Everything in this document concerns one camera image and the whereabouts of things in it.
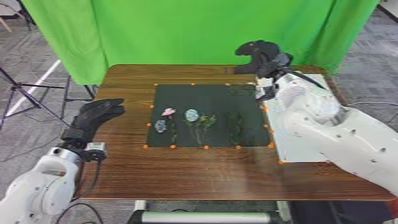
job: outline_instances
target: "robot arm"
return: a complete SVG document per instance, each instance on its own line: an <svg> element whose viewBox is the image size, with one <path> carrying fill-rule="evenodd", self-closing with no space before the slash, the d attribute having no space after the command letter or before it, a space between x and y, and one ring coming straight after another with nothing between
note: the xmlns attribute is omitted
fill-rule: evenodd
<svg viewBox="0 0 398 224"><path fill-rule="evenodd" d="M75 178L82 159L68 149L52 148L34 169L11 183L0 202L0 217L7 224L50 223L68 208L75 194Z"/></svg>
<svg viewBox="0 0 398 224"><path fill-rule="evenodd" d="M83 105L71 128L62 134L62 144L41 157L32 170L11 183L0 201L4 224L48 224L52 216L66 210L73 195L82 164L107 158L105 144L91 143L98 127L117 117L123 99L99 100Z"/></svg>
<svg viewBox="0 0 398 224"><path fill-rule="evenodd" d="M320 153L339 168L398 196L398 133L368 114L338 104L325 89L307 81L291 82L275 94L286 106L279 117L284 130L318 143ZM300 94L291 85L306 89Z"/></svg>
<svg viewBox="0 0 398 224"><path fill-rule="evenodd" d="M339 168L398 196L398 133L357 109L341 106L330 91L290 68L293 57L274 43L245 43L236 55L251 55L252 60L235 73L274 79L263 98L275 98L284 109L281 128L318 143L318 151Z"/></svg>

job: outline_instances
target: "black mat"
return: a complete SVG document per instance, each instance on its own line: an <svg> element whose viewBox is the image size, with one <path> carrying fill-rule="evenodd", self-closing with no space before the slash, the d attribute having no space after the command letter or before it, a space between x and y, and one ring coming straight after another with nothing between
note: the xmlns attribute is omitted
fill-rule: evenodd
<svg viewBox="0 0 398 224"><path fill-rule="evenodd" d="M160 85L156 87L155 108L147 145L151 147L231 147L267 146L268 131L263 127L263 112L254 98L252 85ZM172 120L162 117L165 108L176 109ZM187 123L185 112L195 109L199 115L215 116L215 123L206 130L197 122ZM156 132L155 123L167 120L167 131ZM176 141L172 142L172 124Z"/></svg>

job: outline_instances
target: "tripod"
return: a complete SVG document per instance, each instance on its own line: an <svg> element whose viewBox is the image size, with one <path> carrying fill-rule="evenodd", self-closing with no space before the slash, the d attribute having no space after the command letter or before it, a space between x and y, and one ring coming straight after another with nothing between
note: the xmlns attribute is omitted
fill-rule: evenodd
<svg viewBox="0 0 398 224"><path fill-rule="evenodd" d="M5 104L5 110L4 110L4 115L2 115L2 119L0 119L0 130L2 130L2 127L4 127L4 122L5 122L5 119L9 117L12 117L14 115L25 113L28 110L39 108L43 109L48 114L52 114L52 116L55 117L55 119L66 124L66 126L69 127L69 124L66 123L66 121L62 120L60 116L53 113L53 111L50 110L50 108L44 106L43 104L43 99L44 99L44 96L46 96L46 93L48 93L48 90L50 89L64 89L64 87L59 87L59 86L46 86L46 85L32 85L32 84L23 84L23 83L18 83L14 81L14 79L11 78L7 72L4 71L2 67L0 67L0 75L4 76L4 81L11 84L11 93L9 93L9 99L7 99L7 104ZM30 87L37 87L37 88L46 88L44 90L44 94L43 94L43 97L41 99L37 100L36 97L32 96L32 94L27 92L27 90L23 89L23 86L30 86ZM27 98L28 102L32 103L32 107L28 107L27 109L20 110L18 112L14 112L12 114L9 114L9 107L11 107L11 102L12 102L12 98L14 98L14 94L16 94L16 91L21 93L23 97Z"/></svg>

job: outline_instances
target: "green screen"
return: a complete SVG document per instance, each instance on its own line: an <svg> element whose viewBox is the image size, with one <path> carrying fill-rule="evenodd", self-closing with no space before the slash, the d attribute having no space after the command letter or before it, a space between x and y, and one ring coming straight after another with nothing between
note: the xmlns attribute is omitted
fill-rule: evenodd
<svg viewBox="0 0 398 224"><path fill-rule="evenodd" d="M115 64L243 64L265 40L336 70L378 0L23 0L78 84Z"/></svg>

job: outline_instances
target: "wooden table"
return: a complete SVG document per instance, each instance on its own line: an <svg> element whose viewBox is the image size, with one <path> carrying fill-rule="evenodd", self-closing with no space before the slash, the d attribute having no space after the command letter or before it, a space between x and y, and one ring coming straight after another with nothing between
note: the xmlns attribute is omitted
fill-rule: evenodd
<svg viewBox="0 0 398 224"><path fill-rule="evenodd" d="M126 114L101 127L108 159L87 199L373 200L389 192L332 164L279 164L277 151L251 148L144 148L156 84L245 84L231 66L117 65L98 99L124 98ZM304 73L320 73L300 67ZM85 169L94 176L94 164Z"/></svg>

